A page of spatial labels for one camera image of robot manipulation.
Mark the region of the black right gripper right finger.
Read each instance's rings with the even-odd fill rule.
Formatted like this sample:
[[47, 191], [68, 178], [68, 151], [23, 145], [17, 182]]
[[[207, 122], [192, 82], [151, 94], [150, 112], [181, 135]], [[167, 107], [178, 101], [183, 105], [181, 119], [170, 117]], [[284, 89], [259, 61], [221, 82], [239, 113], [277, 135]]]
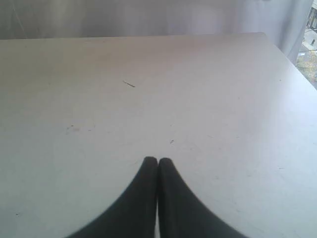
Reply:
[[190, 190], [173, 161], [158, 164], [158, 221], [162, 238], [244, 238]]

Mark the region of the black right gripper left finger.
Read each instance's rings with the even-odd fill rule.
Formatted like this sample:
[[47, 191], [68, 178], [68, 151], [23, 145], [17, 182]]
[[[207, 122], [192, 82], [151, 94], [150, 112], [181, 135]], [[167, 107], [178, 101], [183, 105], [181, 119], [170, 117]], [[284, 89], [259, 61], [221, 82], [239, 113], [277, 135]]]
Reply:
[[71, 238], [153, 238], [158, 161], [145, 157], [135, 177], [109, 208]]

